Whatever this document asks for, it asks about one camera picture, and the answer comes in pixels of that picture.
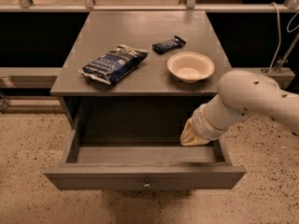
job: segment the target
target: speckled floor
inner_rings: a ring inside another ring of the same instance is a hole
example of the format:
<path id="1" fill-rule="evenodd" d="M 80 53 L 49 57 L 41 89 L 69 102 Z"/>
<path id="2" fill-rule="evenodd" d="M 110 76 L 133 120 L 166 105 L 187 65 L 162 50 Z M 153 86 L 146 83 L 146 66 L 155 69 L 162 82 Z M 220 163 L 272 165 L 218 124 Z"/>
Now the speckled floor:
<path id="1" fill-rule="evenodd" d="M 254 116 L 226 144 L 248 172 L 231 190 L 59 191 L 42 175 L 58 164 L 63 114 L 0 116 L 0 223 L 298 223 L 299 136 Z"/>

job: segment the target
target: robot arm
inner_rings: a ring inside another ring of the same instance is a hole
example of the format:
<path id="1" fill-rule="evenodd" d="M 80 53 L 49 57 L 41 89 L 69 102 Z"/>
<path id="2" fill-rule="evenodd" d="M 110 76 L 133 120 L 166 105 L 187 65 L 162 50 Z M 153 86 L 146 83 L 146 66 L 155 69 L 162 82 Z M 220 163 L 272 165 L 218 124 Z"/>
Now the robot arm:
<path id="1" fill-rule="evenodd" d="M 218 94 L 200 105 L 180 137 L 183 146 L 218 139 L 230 125 L 261 114 L 299 134 L 299 95 L 283 91 L 270 77 L 235 70 L 218 83 Z"/>

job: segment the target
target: small dark package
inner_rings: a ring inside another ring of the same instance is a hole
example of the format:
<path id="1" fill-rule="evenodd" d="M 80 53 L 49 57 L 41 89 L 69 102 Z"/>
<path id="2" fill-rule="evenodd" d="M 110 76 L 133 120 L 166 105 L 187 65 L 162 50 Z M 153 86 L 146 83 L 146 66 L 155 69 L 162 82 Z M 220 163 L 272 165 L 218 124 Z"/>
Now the small dark package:
<path id="1" fill-rule="evenodd" d="M 175 38 L 153 44 L 152 48 L 159 54 L 164 54 L 173 49 L 180 49 L 186 45 L 186 41 L 175 35 Z"/>
<path id="2" fill-rule="evenodd" d="M 84 66 L 79 72 L 86 77 L 110 85 L 118 82 L 136 68 L 147 56 L 148 51 L 145 49 L 119 45 L 106 55 Z"/>

